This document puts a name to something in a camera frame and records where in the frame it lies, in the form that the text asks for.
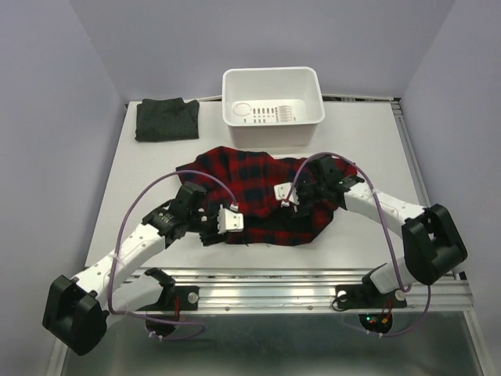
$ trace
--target black bracket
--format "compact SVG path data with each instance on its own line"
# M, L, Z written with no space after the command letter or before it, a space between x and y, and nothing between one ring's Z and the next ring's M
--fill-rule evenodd
M433 284L468 252L447 208L435 204L402 225L405 266L422 284Z
M164 290L160 294L158 302L142 307L140 310L175 312L176 305L178 305L179 311L198 310L198 296L200 293L200 288L198 286L175 286L174 278L158 268L148 269L145 274L158 280L160 285L164 286ZM190 299L190 296L196 296L196 299ZM153 317L170 321L179 321L179 316L176 315L155 315ZM174 333L176 329L175 325L160 324L149 320L146 320L145 325L148 331L155 332L163 337Z
M65 276L58 277L49 288L47 305L41 324L78 355L85 355L106 333L106 318L96 300L96 293L87 293Z
M391 301L393 308L407 307L405 299L396 298L395 291L381 294L370 280L370 275L381 266L372 270L362 278L362 284L340 284L336 286L336 298L332 302L332 308L336 311L348 309L382 309L388 307Z
M164 290L160 294L158 302L142 307L145 311L174 311L175 299L179 297L179 309L181 311L198 310L198 296L200 288L198 286L176 286L175 279L167 275L158 268L148 269L145 274L158 280ZM189 295L196 295L196 301L190 302Z

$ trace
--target white plastic bin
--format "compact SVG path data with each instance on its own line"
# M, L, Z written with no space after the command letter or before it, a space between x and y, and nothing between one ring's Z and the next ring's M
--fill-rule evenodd
M309 67L230 69L222 77L222 103L236 147L308 145L325 117Z

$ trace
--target red plaid cloth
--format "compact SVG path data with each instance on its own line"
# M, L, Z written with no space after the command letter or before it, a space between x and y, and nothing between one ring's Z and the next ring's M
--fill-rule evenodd
M315 204L312 214L293 219L288 208L281 208L275 199L273 187L292 182L296 171L305 159L284 158L276 160L269 154L216 147L199 155L193 163L179 166L176 170L196 170L211 174L226 184L235 194L239 212L243 214L245 229L231 233L226 240L230 244L268 243L298 245L310 243L333 219L337 209L326 201ZM336 160L344 176L356 175L354 167ZM195 174L180 175L182 182L193 182L207 189L207 207L216 210L227 203L228 194L216 182ZM314 178L305 167L301 180Z

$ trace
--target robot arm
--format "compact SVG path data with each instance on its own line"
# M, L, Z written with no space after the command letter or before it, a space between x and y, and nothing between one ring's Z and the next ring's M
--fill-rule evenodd
M327 200L344 210L356 212L380 223L380 214L369 185L358 176L343 178L331 156L308 164L316 182L302 182L293 191L290 202L295 215L309 213L315 202ZM276 186L276 198L283 199L292 184ZM382 213L390 231L402 238L404 257L396 260L402 282L431 285L458 266L467 250L449 211L436 204L430 208L400 201L377 192ZM346 292L338 305L343 310L378 308L387 295L400 288L392 262L383 264L362 279L360 285L337 286Z
M69 279L60 276L49 288L43 326L78 355L93 349L106 329L121 316L110 315L108 291L114 259L114 309L132 312L156 303L164 290L174 287L174 280L158 269L150 269L139 279L122 285L145 261L168 248L187 231L211 239L226 232L243 230L243 215L220 208L210 215L200 210L206 191L193 183L185 183L176 198L150 212L115 250L88 269Z

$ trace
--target table surface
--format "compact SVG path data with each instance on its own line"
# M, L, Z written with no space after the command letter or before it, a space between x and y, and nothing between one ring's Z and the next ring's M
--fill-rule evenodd
M232 146L222 120L221 102L200 103L199 139L137 143L134 137L138 103L130 102L128 107L86 266L113 249L124 213L149 183L193 161L198 154L217 146ZM262 150L273 157L307 157L319 151L339 153L363 168L378 190L417 203L418 194L390 103L324 104L325 120L318 125L309 145ZM130 233L146 213L173 198L179 187L176 177L155 186L139 202L125 232ZM392 240L397 255L402 255L402 241L396 235ZM387 260L389 254L380 225L339 209L332 223L310 244L216 244L205 248L196 234L188 234L143 267L372 269Z

